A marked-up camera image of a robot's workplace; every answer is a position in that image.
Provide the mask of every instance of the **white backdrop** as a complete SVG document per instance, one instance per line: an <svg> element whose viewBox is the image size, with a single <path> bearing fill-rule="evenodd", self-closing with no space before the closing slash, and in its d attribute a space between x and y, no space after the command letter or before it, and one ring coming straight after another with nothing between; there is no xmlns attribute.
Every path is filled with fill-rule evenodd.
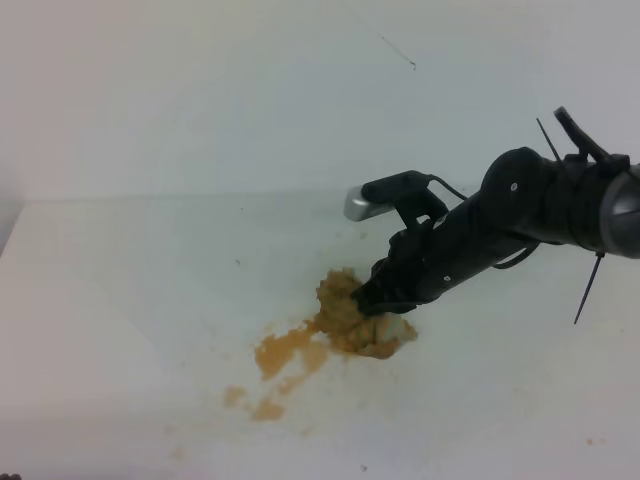
<svg viewBox="0 0 640 480"><path fill-rule="evenodd" d="M476 185L564 104L638 157L630 0L3 0L0 175L29 199Z"/></svg>

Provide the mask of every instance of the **white surface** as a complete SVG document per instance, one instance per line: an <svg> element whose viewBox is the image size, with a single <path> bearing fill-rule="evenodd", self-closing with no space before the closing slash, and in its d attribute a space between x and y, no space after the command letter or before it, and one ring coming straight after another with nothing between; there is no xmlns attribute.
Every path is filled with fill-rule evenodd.
<svg viewBox="0 0 640 480"><path fill-rule="evenodd" d="M28 199L333 189L408 168L476 185L510 148L549 154L538 116L566 152L562 104L637 160L639 14L632 0L3 0L0 166Z"/></svg>
<svg viewBox="0 0 640 480"><path fill-rule="evenodd" d="M593 257L568 247L421 308L410 316L420 338L389 361L332 358L279 422L224 409L228 385L252 398L268 389L252 358L265 326L313 313L329 267L364 273L386 253L398 220L348 223L341 201L27 206L0 259L2 469L29 479L639 471L638 264L607 258L574 327Z"/></svg>

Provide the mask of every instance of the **cable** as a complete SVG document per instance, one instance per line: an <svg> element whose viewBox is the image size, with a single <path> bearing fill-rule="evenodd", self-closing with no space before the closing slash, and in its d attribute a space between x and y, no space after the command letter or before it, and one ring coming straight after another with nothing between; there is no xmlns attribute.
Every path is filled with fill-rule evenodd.
<svg viewBox="0 0 640 480"><path fill-rule="evenodd" d="M494 265L493 268L495 268L497 270L506 270L507 268L515 267L520 262L522 262L523 260L528 258L529 255L531 255L533 252L535 252L536 248L538 248L539 246L540 246L540 244L536 243L535 245L527 247L524 250L522 250L518 255L513 257L511 260L507 260L506 262Z"/></svg>
<svg viewBox="0 0 640 480"><path fill-rule="evenodd" d="M454 194L456 197L458 197L460 200L462 200L463 202L467 199L467 197L465 197L464 195L462 195L459 191L457 191L455 188L453 188L451 185L449 185L447 182L445 182L444 180L442 180L440 177L436 177L435 175L429 175L431 177L431 180L435 180L436 182L438 182L440 185L442 185L444 188L446 188L447 190L449 190L449 192L451 192L452 194Z"/></svg>

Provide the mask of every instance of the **black robotic arm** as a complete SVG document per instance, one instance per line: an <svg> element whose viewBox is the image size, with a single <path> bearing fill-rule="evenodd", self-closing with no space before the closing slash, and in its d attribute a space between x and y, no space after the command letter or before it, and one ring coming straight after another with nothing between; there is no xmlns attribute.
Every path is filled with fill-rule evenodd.
<svg viewBox="0 0 640 480"><path fill-rule="evenodd" d="M349 219L395 209L407 227L391 238L388 256L354 292L363 313L412 310L489 267L519 263L540 243L575 245L599 257L640 258L640 166L600 148L564 108L555 116L578 154L552 161L529 148L506 152L470 198L414 171L349 192ZM448 211L428 189L431 181L464 201ZM423 215L429 218L419 223Z"/></svg>

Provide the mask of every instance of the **food smear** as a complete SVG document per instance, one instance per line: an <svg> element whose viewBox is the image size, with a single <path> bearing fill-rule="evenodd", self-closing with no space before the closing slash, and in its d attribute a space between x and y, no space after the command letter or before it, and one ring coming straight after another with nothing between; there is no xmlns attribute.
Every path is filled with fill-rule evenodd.
<svg viewBox="0 0 640 480"><path fill-rule="evenodd" d="M331 352L386 359L417 338L416 330L397 315L368 317L360 313L351 293L361 285L350 268L330 270L316 288L320 311L284 335L267 335L255 347L254 359L262 380L275 379L275 383L256 406L250 402L243 404L252 421L279 420L286 411L283 404L286 397L320 370ZM294 359L299 360L301 372L277 379ZM224 405L236 407L245 396L242 387L229 387Z"/></svg>

